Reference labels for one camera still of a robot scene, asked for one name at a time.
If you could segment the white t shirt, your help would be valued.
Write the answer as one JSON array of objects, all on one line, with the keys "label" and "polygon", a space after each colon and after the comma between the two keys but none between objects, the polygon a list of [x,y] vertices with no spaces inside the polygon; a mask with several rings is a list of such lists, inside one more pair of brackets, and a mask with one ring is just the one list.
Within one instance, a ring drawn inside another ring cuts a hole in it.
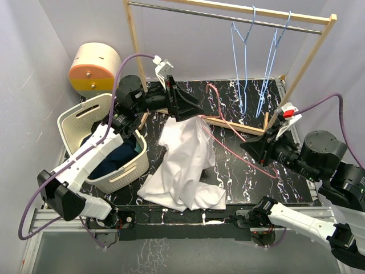
[{"label": "white t shirt", "polygon": [[176,211],[226,208],[226,191],[201,182],[204,169],[216,164],[210,128],[199,117],[177,122],[168,118],[158,144],[165,147],[163,161],[137,194]]}]

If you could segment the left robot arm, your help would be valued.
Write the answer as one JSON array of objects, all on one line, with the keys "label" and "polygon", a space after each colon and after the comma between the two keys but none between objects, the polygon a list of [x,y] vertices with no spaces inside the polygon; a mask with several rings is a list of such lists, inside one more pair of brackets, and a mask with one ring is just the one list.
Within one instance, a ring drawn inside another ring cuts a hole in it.
[{"label": "left robot arm", "polygon": [[68,161],[37,176],[43,201],[65,221],[84,216],[98,219],[106,228],[117,223],[117,208],[112,203],[83,195],[80,189],[91,172],[135,132],[143,113],[166,108],[178,122],[204,113],[198,99],[179,88],[171,75],[148,92],[138,76],[127,75],[120,80],[113,99],[113,112],[101,120]]}]

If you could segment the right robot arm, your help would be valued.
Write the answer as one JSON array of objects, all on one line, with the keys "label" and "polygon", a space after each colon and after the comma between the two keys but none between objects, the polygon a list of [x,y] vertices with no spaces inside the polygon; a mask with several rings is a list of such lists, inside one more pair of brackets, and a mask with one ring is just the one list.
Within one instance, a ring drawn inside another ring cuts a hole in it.
[{"label": "right robot arm", "polygon": [[263,197],[247,215],[260,226],[281,226],[328,248],[342,263],[364,269],[364,168],[343,162],[348,146],[328,131],[312,131],[302,145],[277,129],[241,144],[263,166],[278,162],[306,180],[321,186],[318,192],[343,214],[346,222],[329,223],[292,210]]}]

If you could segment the navy blue t shirt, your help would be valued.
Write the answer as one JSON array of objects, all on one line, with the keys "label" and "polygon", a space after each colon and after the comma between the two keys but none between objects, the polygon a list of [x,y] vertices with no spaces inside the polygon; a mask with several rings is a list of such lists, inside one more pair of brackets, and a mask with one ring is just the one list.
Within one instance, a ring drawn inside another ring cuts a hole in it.
[{"label": "navy blue t shirt", "polygon": [[135,151],[137,139],[134,135],[130,136],[118,148],[114,149],[106,158],[91,172],[89,180],[96,180],[117,171],[139,154]]}]

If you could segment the pink wire hanger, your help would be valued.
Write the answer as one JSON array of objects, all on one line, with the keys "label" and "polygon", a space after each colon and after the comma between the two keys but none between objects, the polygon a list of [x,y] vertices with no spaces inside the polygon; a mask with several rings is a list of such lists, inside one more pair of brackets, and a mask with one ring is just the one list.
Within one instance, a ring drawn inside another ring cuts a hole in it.
[{"label": "pink wire hanger", "polygon": [[[215,85],[211,83],[207,83],[205,87],[205,92],[208,92],[209,88],[212,88],[213,91],[216,93],[217,98],[217,105],[218,105],[218,116],[206,116],[206,115],[200,115],[200,118],[204,120],[207,124],[213,125],[213,126],[219,126],[223,128],[227,128],[232,130],[243,142],[246,142],[246,139],[232,126],[231,122],[228,122],[225,120],[225,117],[223,116],[222,110],[221,110],[221,104],[220,104],[220,94],[218,92],[218,89]],[[277,179],[278,178],[278,171],[271,167],[271,170],[274,172],[274,174],[270,174],[267,171],[265,171],[262,168],[259,168],[258,166],[254,165],[253,163],[245,160],[241,156],[237,155],[235,152],[233,152],[231,149],[229,149],[226,145],[221,143],[212,133],[208,134],[220,145],[222,146],[227,152],[231,153],[235,157],[237,157],[239,160],[244,162],[247,166],[250,166],[252,168],[255,168],[257,171],[261,172],[262,174],[272,178]]]}]

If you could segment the light blue wire hanger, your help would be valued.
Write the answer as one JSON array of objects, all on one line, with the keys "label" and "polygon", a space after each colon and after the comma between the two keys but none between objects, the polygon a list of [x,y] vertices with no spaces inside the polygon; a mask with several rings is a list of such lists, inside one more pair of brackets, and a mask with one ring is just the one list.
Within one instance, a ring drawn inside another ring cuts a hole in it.
[{"label": "light blue wire hanger", "polygon": [[[233,51],[233,60],[234,60],[234,69],[236,73],[236,85],[237,85],[237,95],[238,95],[238,103],[240,108],[240,114],[241,116],[244,116],[247,112],[247,86],[248,86],[248,63],[247,63],[247,43],[249,39],[250,32],[253,28],[255,19],[256,19],[256,7],[252,5],[253,8],[253,19],[250,24],[250,27],[246,33],[246,36],[243,37],[240,31],[238,30],[236,24],[234,22],[231,23],[230,26],[230,35],[231,35],[231,41],[232,41],[232,51]],[[243,61],[244,61],[244,87],[241,87],[240,84],[240,71],[238,69],[238,59],[237,59],[237,53],[236,53],[236,46],[235,46],[235,36],[238,36],[241,42],[243,43]]]}]

